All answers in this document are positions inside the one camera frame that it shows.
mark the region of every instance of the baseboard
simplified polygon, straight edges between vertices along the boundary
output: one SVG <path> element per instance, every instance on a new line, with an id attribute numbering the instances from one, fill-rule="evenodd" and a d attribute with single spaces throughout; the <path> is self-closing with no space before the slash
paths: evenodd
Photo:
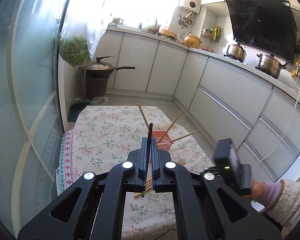
<path id="1" fill-rule="evenodd" d="M 183 109 L 184 105 L 178 99 L 174 98 L 173 101 L 177 104 L 177 106 L 180 107 L 180 109 Z M 190 114 L 190 112 L 187 109 L 183 110 L 183 112 L 191 120 L 191 122 L 193 122 L 194 125 L 200 130 L 200 132 L 202 133 L 202 135 L 206 138 L 207 142 L 210 144 L 211 148 L 212 149 L 216 149 L 217 143 L 206 132 L 206 130 L 202 127 L 202 125 L 193 117 L 192 114 Z"/>
<path id="2" fill-rule="evenodd" d="M 156 98 L 156 99 L 165 99 L 165 100 L 173 100 L 173 98 L 174 98 L 171 95 L 140 92 L 140 91 L 121 90 L 121 89 L 109 89 L 109 88 L 107 88 L 106 93 L 110 94 L 110 95 Z"/>

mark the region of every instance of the wooden chopstick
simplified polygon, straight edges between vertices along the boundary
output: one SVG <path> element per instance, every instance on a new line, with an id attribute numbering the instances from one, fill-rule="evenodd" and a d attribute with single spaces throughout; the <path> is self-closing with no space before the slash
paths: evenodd
<path id="1" fill-rule="evenodd" d="M 144 114 L 143 111 L 142 111 L 141 105 L 138 104 L 138 106 L 139 106 L 140 112 L 141 112 L 141 114 L 142 114 L 143 120 L 145 120 L 146 126 L 147 126 L 148 129 L 149 129 L 149 124 L 148 124 L 148 121 L 147 121 L 147 119 L 146 119 L 145 114 Z"/>
<path id="2" fill-rule="evenodd" d="M 180 139 L 182 139 L 182 138 L 185 138 L 185 137 L 188 137 L 188 136 L 190 136 L 190 135 L 192 135 L 192 134 L 194 134 L 194 133 L 196 133 L 196 132 L 200 132 L 200 130 L 194 131 L 194 132 L 189 133 L 189 134 L 184 135 L 184 136 L 180 136 L 180 137 L 178 137 L 178 138 L 176 138 L 176 139 L 173 139 L 173 140 L 171 140 L 171 141 L 168 141 L 168 142 L 175 142 L 175 141 L 178 141 L 178 140 L 180 140 Z"/>
<path id="3" fill-rule="evenodd" d="M 180 117 L 180 115 L 182 114 L 183 110 L 186 109 L 187 105 L 185 105 L 185 107 L 181 110 L 180 114 L 178 114 L 178 116 L 175 118 L 175 120 L 171 123 L 171 125 L 168 127 L 168 129 L 164 132 L 164 134 L 162 135 L 162 137 L 159 139 L 158 143 L 161 143 L 163 138 L 166 136 L 166 134 L 169 132 L 169 130 L 171 129 L 171 127 L 175 124 L 175 122 L 178 120 L 178 118 Z"/>
<path id="4" fill-rule="evenodd" d="M 186 161 L 182 159 L 182 160 L 179 160 L 177 163 L 183 166 L 183 165 L 186 164 Z M 135 194 L 134 197 L 139 197 L 139 196 L 143 195 L 145 192 L 151 190 L 152 187 L 153 187 L 152 186 L 152 179 L 147 180 L 147 182 L 146 182 L 146 190 L 144 192 L 140 192 L 140 193 Z"/>

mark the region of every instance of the white cable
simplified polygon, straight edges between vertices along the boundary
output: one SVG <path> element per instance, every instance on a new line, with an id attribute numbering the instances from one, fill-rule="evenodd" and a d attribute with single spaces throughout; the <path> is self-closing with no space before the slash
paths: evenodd
<path id="1" fill-rule="evenodd" d="M 281 140 L 280 140 L 279 144 L 277 145 L 277 147 L 276 147 L 276 148 L 275 148 L 268 156 L 264 157 L 261 161 L 259 161 L 259 162 L 257 163 L 257 165 L 254 166 L 254 168 L 253 168 L 252 171 L 254 171 L 254 169 L 258 166 L 259 163 L 261 163 L 263 160 L 265 160 L 266 158 L 268 158 L 268 157 L 269 157 L 269 156 L 270 156 L 270 155 L 278 148 L 278 146 L 279 146 L 280 143 L 282 142 L 282 139 L 283 139 L 283 137 L 284 137 L 284 134 L 286 133 L 287 129 L 288 129 L 289 126 L 290 126 L 290 123 L 291 123 L 291 121 L 292 121 L 292 119 L 293 119 L 293 117 L 294 117 L 294 113 L 296 112 L 298 99 L 299 99 L 299 97 L 300 97 L 300 88 L 299 88 L 298 85 L 297 85 L 297 80 L 298 80 L 298 78 L 296 79 L 296 86 L 297 86 L 297 88 L 298 88 L 298 98 L 297 98 L 296 104 L 295 104 L 295 106 L 294 106 L 293 115 L 292 115 L 292 117 L 291 117 L 291 120 L 290 120 L 290 122 L 289 122 L 287 128 L 284 130 L 284 132 L 283 132 L 283 134 L 282 134 L 282 137 L 281 137 Z"/>

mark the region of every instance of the hand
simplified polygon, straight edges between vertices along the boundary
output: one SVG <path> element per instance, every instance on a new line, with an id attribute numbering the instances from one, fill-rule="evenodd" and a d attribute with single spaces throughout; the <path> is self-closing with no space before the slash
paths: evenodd
<path id="1" fill-rule="evenodd" d="M 251 198 L 252 200 L 256 200 L 257 198 L 261 197 L 262 193 L 265 190 L 265 184 L 263 182 L 259 182 L 257 180 L 252 181 L 252 194 L 244 196 L 244 198 Z"/>

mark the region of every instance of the green vegetable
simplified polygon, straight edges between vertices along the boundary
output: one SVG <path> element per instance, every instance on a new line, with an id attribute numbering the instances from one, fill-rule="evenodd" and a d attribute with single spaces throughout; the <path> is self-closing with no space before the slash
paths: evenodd
<path id="1" fill-rule="evenodd" d="M 87 38 L 83 35 L 60 39 L 59 47 L 62 59 L 72 67 L 85 66 L 92 61 L 87 46 Z"/>

